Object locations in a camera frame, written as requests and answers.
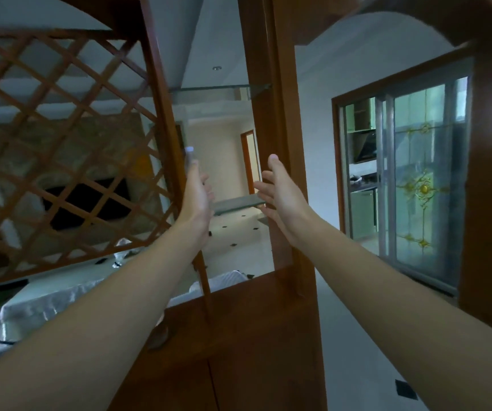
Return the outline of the wooden partition cabinet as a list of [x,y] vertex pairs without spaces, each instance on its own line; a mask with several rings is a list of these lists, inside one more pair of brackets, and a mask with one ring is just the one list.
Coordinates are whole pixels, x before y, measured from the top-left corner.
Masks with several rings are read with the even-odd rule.
[[[306,192],[288,0],[238,0],[259,156],[279,156]],[[326,410],[314,267],[269,220],[276,270],[166,310],[108,411]]]

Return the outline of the wooden door frame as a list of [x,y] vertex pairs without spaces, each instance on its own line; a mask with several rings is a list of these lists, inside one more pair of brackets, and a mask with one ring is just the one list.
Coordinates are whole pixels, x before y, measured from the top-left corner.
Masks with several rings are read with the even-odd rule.
[[492,40],[479,41],[332,98],[340,229],[352,238],[351,134],[375,129],[375,97],[432,76],[469,75],[469,149],[458,306],[492,327]]

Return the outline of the patterned sliding glass door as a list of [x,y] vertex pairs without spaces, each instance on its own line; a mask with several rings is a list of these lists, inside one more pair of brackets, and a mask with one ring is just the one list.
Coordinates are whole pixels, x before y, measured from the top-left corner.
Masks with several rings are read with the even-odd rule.
[[379,257],[452,296],[461,270],[470,81],[430,76],[375,97]]

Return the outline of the black range hood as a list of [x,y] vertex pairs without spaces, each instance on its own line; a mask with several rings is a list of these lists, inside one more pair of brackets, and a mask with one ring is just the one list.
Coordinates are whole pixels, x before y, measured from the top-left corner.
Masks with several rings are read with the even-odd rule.
[[353,164],[375,160],[377,158],[376,130],[360,130],[351,134]]

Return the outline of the kitchen base cabinet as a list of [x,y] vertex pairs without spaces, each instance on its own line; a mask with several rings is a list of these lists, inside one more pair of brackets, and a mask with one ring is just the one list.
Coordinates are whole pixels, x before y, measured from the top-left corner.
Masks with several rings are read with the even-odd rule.
[[352,192],[350,203],[353,240],[361,241],[375,236],[378,232],[377,188]]

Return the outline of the person's left hand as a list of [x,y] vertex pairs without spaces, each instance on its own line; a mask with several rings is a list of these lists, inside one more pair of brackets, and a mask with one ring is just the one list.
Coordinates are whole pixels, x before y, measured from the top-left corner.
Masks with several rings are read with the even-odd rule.
[[188,241],[203,248],[209,237],[209,225],[214,216],[210,205],[214,199],[211,186],[207,185],[208,175],[202,174],[197,160],[188,165],[186,186],[181,212],[176,226]]

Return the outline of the plastic covered sofa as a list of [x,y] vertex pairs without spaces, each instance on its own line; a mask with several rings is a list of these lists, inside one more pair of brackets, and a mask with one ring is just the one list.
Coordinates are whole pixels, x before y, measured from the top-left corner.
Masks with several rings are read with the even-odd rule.
[[[144,250],[124,251],[98,265],[34,279],[1,307],[1,341],[12,345],[24,339]],[[258,268],[250,259],[251,254],[244,243],[213,232],[203,249],[210,290],[222,290],[257,277]]]

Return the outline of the glass shelf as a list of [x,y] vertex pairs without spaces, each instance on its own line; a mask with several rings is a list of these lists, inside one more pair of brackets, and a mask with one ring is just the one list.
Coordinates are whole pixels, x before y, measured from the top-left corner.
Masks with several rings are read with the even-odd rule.
[[265,204],[265,201],[254,193],[246,196],[214,202],[211,205],[211,209],[214,212],[215,216],[220,216],[223,214],[240,211],[249,207],[258,207],[263,204]]
[[271,88],[271,83],[175,88],[170,90],[170,96],[173,105],[250,101]]

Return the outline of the black television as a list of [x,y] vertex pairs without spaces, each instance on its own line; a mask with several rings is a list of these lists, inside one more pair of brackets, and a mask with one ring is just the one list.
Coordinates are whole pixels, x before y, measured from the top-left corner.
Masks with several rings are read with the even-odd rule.
[[[127,202],[132,202],[126,180],[121,180],[113,193]],[[78,209],[91,213],[102,197],[102,192],[84,183],[80,183],[72,189],[65,201]],[[110,197],[101,207],[97,217],[108,222],[119,221],[127,217],[131,211],[131,208]],[[51,219],[50,227],[56,231],[63,231],[78,228],[84,221],[85,219],[82,216],[72,213],[64,207],[60,207]]]

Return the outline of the person's left forearm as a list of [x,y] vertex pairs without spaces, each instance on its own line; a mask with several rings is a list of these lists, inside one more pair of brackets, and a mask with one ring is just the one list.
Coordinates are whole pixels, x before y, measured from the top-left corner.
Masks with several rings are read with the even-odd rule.
[[208,237],[179,219],[148,249],[0,357],[0,411],[106,411]]

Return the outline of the wooden interior doorway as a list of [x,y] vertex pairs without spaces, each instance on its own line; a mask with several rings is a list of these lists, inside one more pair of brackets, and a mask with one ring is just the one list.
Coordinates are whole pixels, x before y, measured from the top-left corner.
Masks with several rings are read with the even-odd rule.
[[254,183],[261,180],[261,171],[254,130],[249,130],[241,134],[241,145],[248,192],[249,194],[255,194],[257,193],[257,189],[255,189]]

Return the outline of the person's right hand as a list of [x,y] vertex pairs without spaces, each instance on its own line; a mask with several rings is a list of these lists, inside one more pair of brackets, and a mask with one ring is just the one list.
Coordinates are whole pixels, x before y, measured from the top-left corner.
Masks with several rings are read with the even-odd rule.
[[267,170],[262,172],[261,177],[262,181],[254,183],[257,195],[265,201],[261,211],[277,223],[293,246],[298,247],[313,219],[312,208],[292,178],[290,186],[279,190],[267,180]]

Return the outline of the wooden lattice screen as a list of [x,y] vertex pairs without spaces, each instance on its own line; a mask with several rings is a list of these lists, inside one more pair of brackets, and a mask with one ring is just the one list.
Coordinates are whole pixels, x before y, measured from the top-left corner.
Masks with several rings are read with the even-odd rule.
[[[181,206],[183,158],[149,0],[54,3],[31,24],[0,20],[0,285],[145,247]],[[113,193],[121,180],[132,202]],[[65,201],[80,183],[103,193],[91,213]],[[110,197],[127,217],[97,217]],[[60,207],[84,223],[53,230]]]

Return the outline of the person's right forearm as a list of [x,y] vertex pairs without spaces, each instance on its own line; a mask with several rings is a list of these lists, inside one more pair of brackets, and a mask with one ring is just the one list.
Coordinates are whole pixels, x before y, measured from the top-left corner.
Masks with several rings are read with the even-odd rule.
[[318,269],[430,411],[492,411],[492,328],[397,272],[312,211],[286,215]]

